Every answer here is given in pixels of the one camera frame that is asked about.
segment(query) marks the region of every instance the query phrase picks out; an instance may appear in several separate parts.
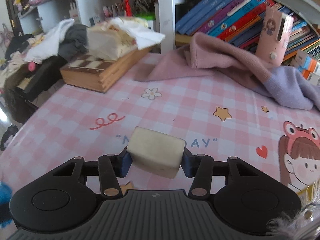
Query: cartoon girl print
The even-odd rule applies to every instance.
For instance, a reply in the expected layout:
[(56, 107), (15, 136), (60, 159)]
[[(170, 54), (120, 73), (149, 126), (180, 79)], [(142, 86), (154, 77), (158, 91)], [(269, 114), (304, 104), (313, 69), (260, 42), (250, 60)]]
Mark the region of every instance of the cartoon girl print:
[(320, 178), (320, 138), (315, 129), (296, 127), (289, 121), (283, 124), (279, 140), (280, 182), (294, 192)]
[(273, 32), (276, 30), (276, 22), (273, 19), (269, 19), (263, 30), (267, 32), (267, 35), (272, 36)]

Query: table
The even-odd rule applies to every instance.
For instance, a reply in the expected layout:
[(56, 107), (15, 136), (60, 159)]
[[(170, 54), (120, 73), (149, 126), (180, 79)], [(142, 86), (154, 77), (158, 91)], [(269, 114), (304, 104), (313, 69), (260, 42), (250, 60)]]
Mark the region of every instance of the table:
[[(64, 85), (25, 123), (0, 156), (2, 180), (16, 192), (75, 156), (93, 161), (108, 153), (119, 154), (136, 126), (182, 138), (193, 154), (207, 154), (218, 161), (237, 156), (280, 180), (278, 147), (286, 134), (285, 122), (320, 132), (317, 110), (280, 106), (218, 71), (212, 77), (148, 83), (133, 80), (141, 62), (156, 64), (160, 58), (160, 54), (149, 53), (106, 94)], [(158, 97), (148, 97), (150, 90), (159, 93)], [(90, 129), (99, 127), (95, 123), (98, 118), (109, 123), (108, 116), (124, 118)], [(313, 174), (320, 177), (320, 169)], [(167, 179), (134, 166), (126, 178), (118, 180), (121, 185), (131, 182), (136, 189), (160, 190), (188, 191), (192, 183), (181, 168), (175, 179)], [(88, 177), (87, 186), (98, 193), (98, 178)], [(223, 186), (224, 178), (215, 177), (211, 193)], [(13, 223), (5, 230), (12, 233)]]

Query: gray cloth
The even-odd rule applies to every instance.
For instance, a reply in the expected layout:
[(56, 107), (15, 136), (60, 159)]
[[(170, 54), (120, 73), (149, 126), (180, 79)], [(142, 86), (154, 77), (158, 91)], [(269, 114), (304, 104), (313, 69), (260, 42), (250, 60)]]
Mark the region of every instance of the gray cloth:
[(75, 24), (71, 26), (59, 46), (58, 54), (66, 61), (70, 61), (78, 53), (86, 53), (88, 44), (87, 26)]

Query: yellow star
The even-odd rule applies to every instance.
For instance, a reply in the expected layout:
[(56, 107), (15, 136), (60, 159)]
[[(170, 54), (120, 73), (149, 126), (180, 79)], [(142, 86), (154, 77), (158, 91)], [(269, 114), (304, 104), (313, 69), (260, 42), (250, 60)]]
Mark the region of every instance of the yellow star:
[(213, 115), (219, 117), (221, 121), (225, 121), (227, 118), (232, 118), (228, 111), (228, 108), (220, 108), (217, 106), (216, 111), (213, 113)]
[(129, 181), (126, 185), (121, 185), (120, 186), (122, 194), (124, 195), (127, 189), (134, 189), (134, 185), (132, 181)]
[(269, 112), (268, 108), (266, 106), (262, 106), (261, 110), (265, 113)]

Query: red heart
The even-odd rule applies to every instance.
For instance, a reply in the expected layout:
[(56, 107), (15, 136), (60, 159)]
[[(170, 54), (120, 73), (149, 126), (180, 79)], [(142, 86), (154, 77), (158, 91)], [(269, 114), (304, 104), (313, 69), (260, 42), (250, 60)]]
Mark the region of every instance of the red heart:
[(264, 145), (262, 145), (261, 149), (259, 147), (256, 148), (256, 152), (262, 158), (266, 159), (268, 156), (268, 149)]

